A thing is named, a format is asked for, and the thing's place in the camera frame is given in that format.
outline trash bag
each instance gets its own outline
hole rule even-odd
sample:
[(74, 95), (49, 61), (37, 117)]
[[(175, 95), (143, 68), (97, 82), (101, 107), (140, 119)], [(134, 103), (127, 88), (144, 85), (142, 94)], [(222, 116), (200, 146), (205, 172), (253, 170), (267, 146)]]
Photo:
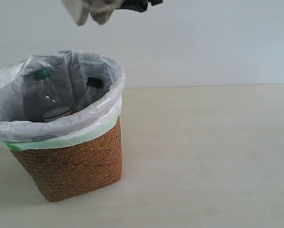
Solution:
[[(49, 68), (51, 79), (67, 106), (82, 98), (89, 77), (101, 79), (101, 97), (87, 108), (50, 123), (34, 123), (39, 115), (31, 88), (33, 72)], [(112, 59), (87, 51), (60, 51), (30, 56), (0, 71), (0, 142), (12, 149), (50, 149), (97, 138), (117, 122), (122, 106), (125, 72)]]

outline table surface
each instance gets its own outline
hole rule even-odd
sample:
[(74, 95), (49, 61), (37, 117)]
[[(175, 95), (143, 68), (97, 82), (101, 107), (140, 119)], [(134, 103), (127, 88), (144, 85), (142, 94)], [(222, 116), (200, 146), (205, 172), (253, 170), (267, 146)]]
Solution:
[(123, 97), (114, 185), (48, 203), (0, 147), (0, 228), (284, 228), (284, 85)]

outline trash can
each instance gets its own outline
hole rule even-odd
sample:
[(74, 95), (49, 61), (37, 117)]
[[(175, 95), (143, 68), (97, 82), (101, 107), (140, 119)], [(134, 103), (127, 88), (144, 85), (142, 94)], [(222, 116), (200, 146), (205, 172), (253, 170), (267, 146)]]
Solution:
[[(103, 81), (100, 99), (50, 123), (37, 114), (32, 73), (49, 68), (60, 96), (73, 107), (89, 77)], [(0, 71), (0, 143), (10, 149), (52, 202), (108, 186), (122, 173), (119, 116), (124, 70), (112, 59), (87, 51), (32, 55)]]

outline wicker basket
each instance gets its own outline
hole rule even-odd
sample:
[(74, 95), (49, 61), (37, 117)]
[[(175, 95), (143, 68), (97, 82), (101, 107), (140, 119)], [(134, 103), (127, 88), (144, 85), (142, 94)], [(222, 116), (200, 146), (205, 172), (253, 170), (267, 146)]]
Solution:
[(122, 173), (120, 122), (107, 133), (79, 145), (11, 151), (44, 197), (56, 202), (117, 182)]

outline plastic bottle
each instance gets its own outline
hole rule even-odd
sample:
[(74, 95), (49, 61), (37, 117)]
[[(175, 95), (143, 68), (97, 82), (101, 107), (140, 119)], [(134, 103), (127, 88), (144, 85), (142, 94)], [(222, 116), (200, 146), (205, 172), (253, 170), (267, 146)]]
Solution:
[(103, 86), (102, 80), (95, 77), (89, 77), (87, 81), (87, 88), (85, 91), (85, 95), (76, 106), (75, 108), (76, 112), (79, 112), (84, 108), (87, 108), (90, 104), (99, 100), (98, 92), (99, 89), (102, 88), (102, 86)]
[(34, 72), (34, 77), (38, 86), (37, 102), (39, 104), (43, 122), (46, 123), (71, 114), (71, 108), (66, 106), (62, 101), (50, 76), (51, 73), (48, 68)]

